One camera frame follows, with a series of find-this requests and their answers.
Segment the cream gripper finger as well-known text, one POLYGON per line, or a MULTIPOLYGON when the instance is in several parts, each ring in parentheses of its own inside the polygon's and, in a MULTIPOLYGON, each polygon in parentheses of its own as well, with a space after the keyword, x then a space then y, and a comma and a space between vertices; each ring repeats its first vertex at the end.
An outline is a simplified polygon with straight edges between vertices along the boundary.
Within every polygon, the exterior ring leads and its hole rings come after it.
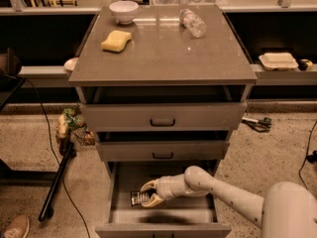
POLYGON ((163 199, 157 194, 152 194, 151 196, 146 196, 144 202, 142 203, 143 207, 155 207, 163 202, 163 199))
POLYGON ((158 181, 156 179, 146 182, 140 189, 140 192, 145 192, 150 189, 157 189, 158 181))

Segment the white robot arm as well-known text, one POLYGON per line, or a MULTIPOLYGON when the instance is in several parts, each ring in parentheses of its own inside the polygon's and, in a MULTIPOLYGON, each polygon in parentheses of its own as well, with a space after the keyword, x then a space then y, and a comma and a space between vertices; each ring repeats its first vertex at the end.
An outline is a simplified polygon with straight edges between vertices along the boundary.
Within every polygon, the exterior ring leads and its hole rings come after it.
POLYGON ((294 182, 278 182, 261 197, 191 166, 182 175, 153 179, 141 187, 142 192, 150 189, 154 193, 142 203, 144 207, 210 193, 258 226, 261 238, 317 238, 317 198, 294 182))

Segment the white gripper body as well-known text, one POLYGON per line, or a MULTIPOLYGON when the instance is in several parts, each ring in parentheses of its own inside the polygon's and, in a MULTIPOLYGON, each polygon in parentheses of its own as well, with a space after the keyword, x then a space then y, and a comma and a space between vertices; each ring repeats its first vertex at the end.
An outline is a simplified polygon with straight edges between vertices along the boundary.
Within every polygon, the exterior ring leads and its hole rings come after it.
POLYGON ((157 195, 164 200, 185 196, 188 191, 189 186, 185 182, 184 175, 166 176, 156 180, 157 195))

